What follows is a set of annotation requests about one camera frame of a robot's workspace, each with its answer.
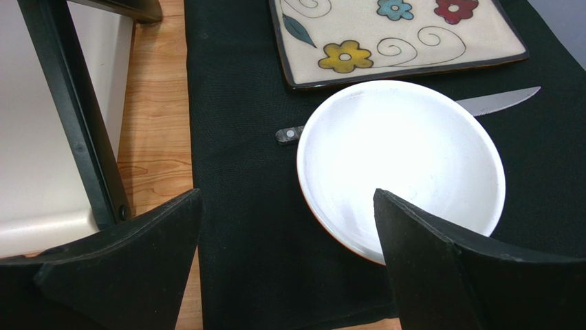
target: black cloth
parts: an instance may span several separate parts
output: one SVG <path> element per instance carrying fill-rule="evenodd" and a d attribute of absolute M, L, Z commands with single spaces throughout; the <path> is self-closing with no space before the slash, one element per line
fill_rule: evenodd
<path fill-rule="evenodd" d="M 542 86 L 479 118 L 507 179 L 493 237 L 586 256 L 586 74 L 526 0 L 503 7 L 530 60 L 408 78 L 459 100 Z M 385 268 L 347 250 L 311 214 L 296 147 L 274 133 L 306 122 L 337 88 L 292 91 L 268 0 L 185 1 L 193 174 L 206 329 L 331 329 L 396 317 Z"/>

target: wooden table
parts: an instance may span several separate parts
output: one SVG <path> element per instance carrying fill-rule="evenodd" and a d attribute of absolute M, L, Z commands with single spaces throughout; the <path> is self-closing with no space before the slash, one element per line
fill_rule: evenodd
<path fill-rule="evenodd" d="M 183 0 L 160 2 L 163 22 L 136 26 L 118 152 L 135 215 L 193 187 Z M 176 329 L 203 329 L 197 254 Z M 347 329 L 401 328 L 394 319 Z"/>

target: black frame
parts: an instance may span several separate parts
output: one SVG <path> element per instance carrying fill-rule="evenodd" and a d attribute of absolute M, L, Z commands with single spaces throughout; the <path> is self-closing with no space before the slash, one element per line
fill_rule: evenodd
<path fill-rule="evenodd" d="M 96 225 L 100 230 L 131 215 L 116 158 L 100 112 L 67 0 L 18 0 L 28 32 L 65 130 Z M 161 21 L 158 0 L 74 0 Z"/>
<path fill-rule="evenodd" d="M 203 218 L 192 189 L 39 256 L 0 259 L 2 330 L 174 330 Z"/>

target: knife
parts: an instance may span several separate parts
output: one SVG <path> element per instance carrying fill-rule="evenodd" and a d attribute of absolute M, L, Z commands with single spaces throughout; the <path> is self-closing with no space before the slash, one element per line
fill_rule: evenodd
<path fill-rule="evenodd" d="M 456 101 L 456 103 L 465 108 L 465 110 L 467 110 L 472 116 L 478 117 L 513 107 L 530 99 L 533 95 L 537 94 L 540 89 L 541 87 L 532 87 L 519 89 L 517 91 L 506 91 L 504 93 L 480 96 L 478 98 L 467 98 L 465 100 Z M 305 126 L 280 129 L 274 136 L 279 144 L 286 146 L 299 140 L 303 128 L 305 128 Z"/>

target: red flower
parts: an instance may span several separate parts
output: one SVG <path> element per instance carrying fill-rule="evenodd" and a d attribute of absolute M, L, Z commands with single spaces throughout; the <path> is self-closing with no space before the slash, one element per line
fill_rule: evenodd
<path fill-rule="evenodd" d="M 472 17 L 472 11 L 478 7 L 476 0 L 435 0 L 439 5 L 434 12 L 446 19 L 447 23 L 458 24 L 461 19 Z"/>

